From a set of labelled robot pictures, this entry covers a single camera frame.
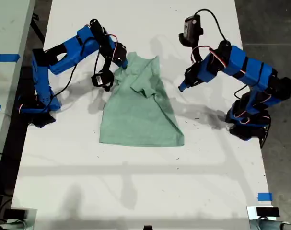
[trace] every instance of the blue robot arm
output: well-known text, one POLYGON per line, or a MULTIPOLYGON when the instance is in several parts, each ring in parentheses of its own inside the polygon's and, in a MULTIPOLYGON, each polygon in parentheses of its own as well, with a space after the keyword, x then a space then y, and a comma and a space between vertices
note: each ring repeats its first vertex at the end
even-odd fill
POLYGON ((275 69, 247 57, 243 50, 232 46, 227 40, 220 42, 218 49, 210 49, 203 60, 198 49, 199 36, 202 34, 200 16, 195 14, 187 18, 185 32, 179 34, 179 40, 184 46, 193 48, 196 62, 185 71, 185 80, 178 87, 179 90, 183 92, 186 88, 209 82, 216 77, 218 71, 244 83, 250 91, 241 98, 237 97, 238 100, 228 111, 225 121, 234 124, 230 129, 231 134, 243 140, 258 137, 262 146, 271 124, 266 109, 290 98, 291 79, 279 79, 275 69))
POLYGON ((94 86, 104 87, 108 91, 113 84, 114 76, 109 70, 112 62, 124 69, 127 68, 126 47, 118 41, 114 42, 96 19, 92 19, 89 25, 84 26, 77 32, 77 35, 64 43, 53 47, 47 51, 43 49, 34 49, 32 56, 33 81, 37 95, 27 95, 19 99, 19 113, 29 115, 31 122, 37 127, 43 127, 46 124, 54 122, 55 119, 49 115, 50 111, 57 111, 61 105, 57 94, 51 90, 49 85, 48 71, 54 74, 60 74, 63 71, 74 67, 73 72, 79 62, 91 53, 98 50, 105 58, 103 69, 95 73, 91 78, 94 86), (58 55, 64 54, 64 57, 58 60, 58 55))

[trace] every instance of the crumpled cloth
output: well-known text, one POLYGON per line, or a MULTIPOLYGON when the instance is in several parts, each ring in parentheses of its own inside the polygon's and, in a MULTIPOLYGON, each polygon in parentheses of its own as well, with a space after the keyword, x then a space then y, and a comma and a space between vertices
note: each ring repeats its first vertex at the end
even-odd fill
POLYGON ((100 143, 126 146, 182 146, 174 112, 160 78, 159 57, 131 52, 127 69, 115 72, 116 86, 106 103, 100 143))

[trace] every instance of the gray concrete floor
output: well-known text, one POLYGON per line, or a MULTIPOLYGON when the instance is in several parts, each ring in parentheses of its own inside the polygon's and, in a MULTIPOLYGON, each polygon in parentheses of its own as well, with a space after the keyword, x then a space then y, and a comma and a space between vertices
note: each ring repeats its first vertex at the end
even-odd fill
MULTIPOLYGON (((51 0, 37 0, 34 13, 45 34, 51 0)), ((291 78, 291 0, 235 0, 244 50, 291 78)), ((29 30, 23 65, 31 65, 31 49, 42 47, 29 30)), ((291 222, 291 99, 269 109, 271 131, 262 149, 273 204, 281 220, 291 222)))

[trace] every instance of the white table surface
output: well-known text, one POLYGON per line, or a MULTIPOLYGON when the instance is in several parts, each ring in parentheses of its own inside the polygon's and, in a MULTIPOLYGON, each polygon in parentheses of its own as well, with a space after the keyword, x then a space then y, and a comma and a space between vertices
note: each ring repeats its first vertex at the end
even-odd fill
MULTIPOLYGON (((28 128, 12 207, 37 209, 36 230, 141 230, 147 224, 154 229, 249 229, 246 206, 261 205, 257 193, 268 191, 258 139, 232 136, 217 116, 228 111, 242 84, 220 73, 184 93, 177 88, 191 65, 191 49, 179 43, 178 33, 184 19, 201 8, 211 9, 226 38, 241 46, 233 0, 53 0, 45 49, 97 18, 128 52, 159 55, 185 145, 100 144, 102 109, 110 93, 92 86, 96 53, 90 55, 59 97, 63 106, 57 121, 28 128)), ((205 34, 199 44, 216 48, 221 36, 214 19, 202 12, 201 22, 205 34)), ((50 74, 55 92, 66 85, 71 70, 50 74)))
POLYGON ((0 54, 20 55, 17 63, 0 63, 0 152, 9 129, 34 5, 35 0, 0 0, 0 54))

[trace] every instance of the green t-shirt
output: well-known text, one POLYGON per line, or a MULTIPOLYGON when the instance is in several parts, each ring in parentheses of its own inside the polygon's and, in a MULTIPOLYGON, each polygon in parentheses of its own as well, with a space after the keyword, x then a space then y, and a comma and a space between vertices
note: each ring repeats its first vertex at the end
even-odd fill
POLYGON ((104 107, 100 142, 128 146, 181 146, 184 135, 160 79, 159 58, 131 52, 127 69, 115 72, 116 86, 104 107))

